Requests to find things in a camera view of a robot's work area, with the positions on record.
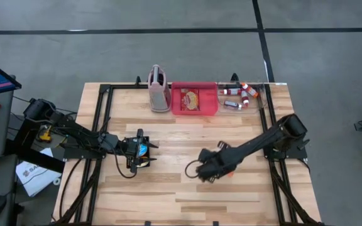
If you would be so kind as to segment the yellow tool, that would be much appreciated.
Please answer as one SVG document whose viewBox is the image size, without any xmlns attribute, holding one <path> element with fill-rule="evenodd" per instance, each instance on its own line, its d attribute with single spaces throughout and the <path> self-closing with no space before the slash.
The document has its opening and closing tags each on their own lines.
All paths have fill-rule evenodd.
<svg viewBox="0 0 362 226">
<path fill-rule="evenodd" d="M 51 126 L 42 126 L 38 132 L 37 140 L 43 143 L 50 143 L 52 141 L 52 136 L 50 132 Z"/>
</svg>

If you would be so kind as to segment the red snack packet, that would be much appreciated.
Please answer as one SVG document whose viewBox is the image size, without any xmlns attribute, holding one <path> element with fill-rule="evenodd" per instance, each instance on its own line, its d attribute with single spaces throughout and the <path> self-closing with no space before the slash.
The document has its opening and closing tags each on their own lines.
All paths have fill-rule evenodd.
<svg viewBox="0 0 362 226">
<path fill-rule="evenodd" d="M 199 110 L 198 89 L 182 89 L 180 94 L 181 94 L 181 110 L 184 111 Z"/>
</svg>

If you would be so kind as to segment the pink plastic bin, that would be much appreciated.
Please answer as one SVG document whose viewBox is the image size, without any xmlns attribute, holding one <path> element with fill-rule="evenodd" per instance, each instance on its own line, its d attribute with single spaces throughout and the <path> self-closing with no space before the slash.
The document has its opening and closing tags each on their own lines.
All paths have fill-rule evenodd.
<svg viewBox="0 0 362 226">
<path fill-rule="evenodd" d="M 181 110 L 181 90 L 199 90 L 199 110 Z M 171 84 L 172 108 L 175 115 L 185 116 L 213 116 L 218 110 L 217 84 L 215 82 L 173 82 Z"/>
</svg>

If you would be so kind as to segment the white printed paper bag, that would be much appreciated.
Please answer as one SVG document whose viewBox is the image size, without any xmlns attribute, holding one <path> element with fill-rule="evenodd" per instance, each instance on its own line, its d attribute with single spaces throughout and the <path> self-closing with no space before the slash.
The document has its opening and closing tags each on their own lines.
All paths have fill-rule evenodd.
<svg viewBox="0 0 362 226">
<path fill-rule="evenodd" d="M 60 184 L 61 173 L 23 161 L 16 166 L 16 174 L 29 197 L 33 197 L 49 184 Z"/>
</svg>

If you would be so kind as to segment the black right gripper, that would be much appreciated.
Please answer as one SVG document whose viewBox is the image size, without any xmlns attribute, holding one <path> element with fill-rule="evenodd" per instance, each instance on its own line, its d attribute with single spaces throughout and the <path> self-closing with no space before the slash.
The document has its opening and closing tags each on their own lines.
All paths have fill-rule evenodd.
<svg viewBox="0 0 362 226">
<path fill-rule="evenodd" d="M 196 167 L 197 177 L 202 182 L 213 183 L 225 175 L 232 173 L 241 162 L 239 148 L 231 147 L 228 143 L 219 141 L 218 151 L 203 149 L 198 157 L 202 164 Z"/>
</svg>

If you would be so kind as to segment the clear plastic bin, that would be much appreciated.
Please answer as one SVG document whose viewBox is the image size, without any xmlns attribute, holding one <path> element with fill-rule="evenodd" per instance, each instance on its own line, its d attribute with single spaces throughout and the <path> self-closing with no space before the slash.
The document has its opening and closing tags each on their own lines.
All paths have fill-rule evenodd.
<svg viewBox="0 0 362 226">
<path fill-rule="evenodd" d="M 229 82 L 229 83 L 217 83 L 217 101 L 219 106 L 223 108 L 221 112 L 241 112 L 247 114 L 253 114 L 258 112 L 267 106 L 265 97 L 265 85 L 263 83 L 247 83 L 252 86 L 258 93 L 257 98 L 252 97 L 249 93 L 242 90 L 241 84 L 244 82 Z M 219 91 L 222 89 L 241 89 L 241 95 L 219 95 Z M 243 108 L 241 110 L 230 109 L 223 105 L 225 100 L 240 103 Z"/>
</svg>

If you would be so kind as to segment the pink-handled metal box grater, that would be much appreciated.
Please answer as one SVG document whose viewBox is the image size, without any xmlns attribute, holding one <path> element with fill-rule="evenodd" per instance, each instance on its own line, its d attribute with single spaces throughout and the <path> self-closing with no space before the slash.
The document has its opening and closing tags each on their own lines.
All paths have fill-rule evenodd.
<svg viewBox="0 0 362 226">
<path fill-rule="evenodd" d="M 165 72 L 153 65 L 148 76 L 150 107 L 153 112 L 167 112 L 171 107 L 171 92 Z"/>
</svg>

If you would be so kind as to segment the dark red colour bottle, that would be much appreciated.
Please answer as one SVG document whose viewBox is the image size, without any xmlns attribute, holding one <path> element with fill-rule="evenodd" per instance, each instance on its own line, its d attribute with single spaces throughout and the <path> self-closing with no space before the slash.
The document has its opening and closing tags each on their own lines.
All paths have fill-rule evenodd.
<svg viewBox="0 0 362 226">
<path fill-rule="evenodd" d="M 240 103 L 232 102 L 229 100 L 225 100 L 223 105 L 227 108 L 236 109 L 236 110 L 241 110 L 243 108 L 243 106 Z"/>
</svg>

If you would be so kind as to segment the black stand beam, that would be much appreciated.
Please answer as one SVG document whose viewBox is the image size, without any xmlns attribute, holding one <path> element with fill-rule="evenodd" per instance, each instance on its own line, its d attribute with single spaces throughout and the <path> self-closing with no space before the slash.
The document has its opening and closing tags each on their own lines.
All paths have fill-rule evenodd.
<svg viewBox="0 0 362 226">
<path fill-rule="evenodd" d="M 57 173 L 62 173 L 65 166 L 63 161 L 33 149 L 32 143 L 21 143 L 7 139 L 4 154 L 15 154 L 22 161 L 36 164 Z"/>
</svg>

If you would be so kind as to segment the black metal table frame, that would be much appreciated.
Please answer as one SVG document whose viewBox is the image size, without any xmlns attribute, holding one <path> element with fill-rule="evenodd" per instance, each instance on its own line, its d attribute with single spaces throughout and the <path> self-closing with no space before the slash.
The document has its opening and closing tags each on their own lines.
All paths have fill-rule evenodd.
<svg viewBox="0 0 362 226">
<path fill-rule="evenodd" d="M 176 116 L 151 111 L 146 85 L 87 83 L 77 122 L 87 128 L 105 124 L 121 138 L 142 129 L 158 148 L 154 162 L 133 176 L 122 156 L 107 156 L 97 186 L 90 191 L 76 222 L 93 225 L 278 225 L 293 211 L 272 183 L 271 161 L 258 151 L 232 177 L 213 183 L 193 178 L 202 148 L 219 141 L 238 146 L 260 135 L 293 112 L 288 87 L 265 83 L 267 106 L 253 114 L 221 112 L 214 116 Z"/>
</svg>

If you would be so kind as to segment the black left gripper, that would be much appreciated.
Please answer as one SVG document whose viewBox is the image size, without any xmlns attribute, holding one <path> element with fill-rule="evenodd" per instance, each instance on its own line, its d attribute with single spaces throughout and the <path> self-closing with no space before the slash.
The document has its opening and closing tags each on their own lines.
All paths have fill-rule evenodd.
<svg viewBox="0 0 362 226">
<path fill-rule="evenodd" d="M 148 158 L 146 156 L 142 156 L 139 158 L 138 151 L 139 151 L 140 144 L 143 143 L 143 145 L 145 145 L 146 147 L 149 147 L 149 148 L 158 148 L 158 146 L 156 146 L 155 144 L 152 144 L 149 142 L 143 142 L 143 141 L 144 141 L 144 139 L 143 139 L 143 130 L 142 129 L 137 130 L 136 137 L 124 138 L 124 140 L 121 143 L 121 151 L 122 151 L 123 155 L 125 157 L 127 157 L 127 156 L 131 156 L 131 155 L 135 154 L 136 159 L 138 160 L 139 163 L 155 161 L 156 158 Z M 131 167 L 130 172 L 137 173 L 137 167 L 135 164 Z"/>
</svg>

